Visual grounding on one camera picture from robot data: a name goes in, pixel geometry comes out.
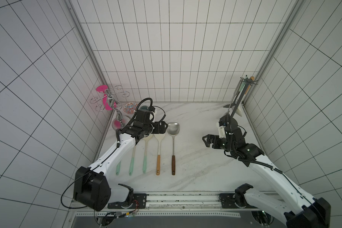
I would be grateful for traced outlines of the cream spatula light wooden handle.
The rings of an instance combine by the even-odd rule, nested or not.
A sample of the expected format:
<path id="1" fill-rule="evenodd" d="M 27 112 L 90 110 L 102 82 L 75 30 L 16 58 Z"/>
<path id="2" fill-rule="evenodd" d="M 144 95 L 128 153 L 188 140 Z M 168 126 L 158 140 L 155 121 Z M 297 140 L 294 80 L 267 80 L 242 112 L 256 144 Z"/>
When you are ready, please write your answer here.
<path id="1" fill-rule="evenodd" d="M 246 95 L 248 94 L 249 90 L 251 89 L 251 87 L 255 84 L 255 77 L 254 76 L 251 76 L 250 78 L 248 78 L 247 76 L 245 76 L 245 78 L 243 79 L 243 82 L 245 83 L 245 86 L 244 86 L 244 96 L 242 98 L 242 102 L 243 102 L 243 99 L 246 97 Z"/>

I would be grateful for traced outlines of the cream slotted turner green handle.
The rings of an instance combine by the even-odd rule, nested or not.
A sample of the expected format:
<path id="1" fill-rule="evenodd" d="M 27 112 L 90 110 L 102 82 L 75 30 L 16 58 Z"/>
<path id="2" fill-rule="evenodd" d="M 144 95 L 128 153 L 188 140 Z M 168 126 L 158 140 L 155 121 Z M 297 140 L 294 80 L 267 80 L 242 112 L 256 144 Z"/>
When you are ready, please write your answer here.
<path id="1" fill-rule="evenodd" d="M 143 157 L 143 167 L 142 172 L 143 174 L 147 171 L 147 148 L 148 148 L 148 142 L 152 139 L 153 134 L 149 134 L 147 137 L 144 138 L 145 141 L 145 147 L 144 147 L 144 157 Z"/>

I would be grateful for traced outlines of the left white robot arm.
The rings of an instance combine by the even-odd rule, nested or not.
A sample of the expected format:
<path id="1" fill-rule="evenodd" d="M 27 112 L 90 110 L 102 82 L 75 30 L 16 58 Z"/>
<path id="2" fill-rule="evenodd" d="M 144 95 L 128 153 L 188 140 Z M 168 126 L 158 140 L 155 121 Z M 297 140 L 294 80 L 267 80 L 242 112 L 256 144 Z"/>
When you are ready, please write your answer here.
<path id="1" fill-rule="evenodd" d="M 113 181 L 111 172 L 140 140 L 166 132 L 167 123 L 163 118 L 156 121 L 156 113 L 150 97 L 139 103 L 127 125 L 116 130 L 116 142 L 94 163 L 88 167 L 81 166 L 76 171 L 75 180 L 70 184 L 73 200 L 81 203 L 83 208 L 95 211 L 101 211 L 110 203 L 123 207 L 133 204 L 133 188 Z"/>

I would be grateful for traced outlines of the cream utensil dark wooden handle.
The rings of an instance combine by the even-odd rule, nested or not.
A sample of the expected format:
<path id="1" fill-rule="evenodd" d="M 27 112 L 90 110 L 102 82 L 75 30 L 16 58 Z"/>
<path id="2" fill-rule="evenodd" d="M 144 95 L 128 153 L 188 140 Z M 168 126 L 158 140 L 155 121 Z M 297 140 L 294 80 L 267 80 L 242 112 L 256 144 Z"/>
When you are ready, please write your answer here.
<path id="1" fill-rule="evenodd" d="M 175 175 L 176 173 L 175 137 L 180 132 L 180 125 L 178 123 L 168 123 L 167 132 L 172 137 L 172 140 L 173 140 L 172 175 Z"/>

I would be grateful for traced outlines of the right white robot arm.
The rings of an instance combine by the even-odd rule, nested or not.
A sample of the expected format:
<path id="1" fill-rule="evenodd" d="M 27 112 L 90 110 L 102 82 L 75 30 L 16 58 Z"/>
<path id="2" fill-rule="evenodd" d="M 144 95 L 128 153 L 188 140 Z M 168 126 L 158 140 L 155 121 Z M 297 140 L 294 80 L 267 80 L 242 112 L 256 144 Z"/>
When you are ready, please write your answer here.
<path id="1" fill-rule="evenodd" d="M 246 143 L 246 132 L 230 114 L 225 114 L 217 124 L 218 135 L 202 138 L 206 147 L 223 150 L 227 157 L 242 162 L 255 171 L 282 198 L 277 200 L 243 184 L 235 189 L 233 202 L 240 208 L 252 206 L 265 211 L 288 228 L 328 228 L 331 205 L 324 198 L 315 198 L 279 170 L 255 144 Z"/>

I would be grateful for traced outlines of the cream spatula green handle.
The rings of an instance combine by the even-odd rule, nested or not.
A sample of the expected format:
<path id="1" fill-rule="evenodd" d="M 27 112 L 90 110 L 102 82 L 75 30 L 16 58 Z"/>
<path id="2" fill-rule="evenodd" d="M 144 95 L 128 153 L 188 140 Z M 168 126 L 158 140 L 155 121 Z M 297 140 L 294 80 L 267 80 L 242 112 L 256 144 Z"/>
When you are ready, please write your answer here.
<path id="1" fill-rule="evenodd" d="M 134 161 L 135 161 L 135 152 L 136 152 L 136 146 L 133 148 L 130 167 L 129 167 L 129 175 L 132 176 L 133 170 L 134 170 Z"/>

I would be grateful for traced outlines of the grey spatula green handle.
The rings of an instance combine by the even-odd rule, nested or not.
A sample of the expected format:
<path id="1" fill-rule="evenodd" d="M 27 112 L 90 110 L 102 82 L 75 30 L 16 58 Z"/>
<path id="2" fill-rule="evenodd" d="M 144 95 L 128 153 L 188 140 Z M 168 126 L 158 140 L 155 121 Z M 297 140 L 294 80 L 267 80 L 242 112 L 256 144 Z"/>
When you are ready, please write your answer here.
<path id="1" fill-rule="evenodd" d="M 121 168 L 121 162 L 119 162 L 116 166 L 116 175 L 119 175 L 120 173 L 120 168 Z"/>

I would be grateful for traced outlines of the cream spoon wooden handle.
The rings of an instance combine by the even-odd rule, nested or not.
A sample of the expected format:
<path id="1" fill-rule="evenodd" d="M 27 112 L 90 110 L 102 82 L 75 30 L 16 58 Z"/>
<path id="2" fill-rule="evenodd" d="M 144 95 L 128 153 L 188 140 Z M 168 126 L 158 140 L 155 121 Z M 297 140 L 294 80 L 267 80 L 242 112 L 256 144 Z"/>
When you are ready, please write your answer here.
<path id="1" fill-rule="evenodd" d="M 161 144 L 162 144 L 163 138 L 165 137 L 165 133 L 164 134 L 155 134 L 154 136 L 158 141 L 156 175 L 160 175 L 160 171 L 161 171 Z"/>

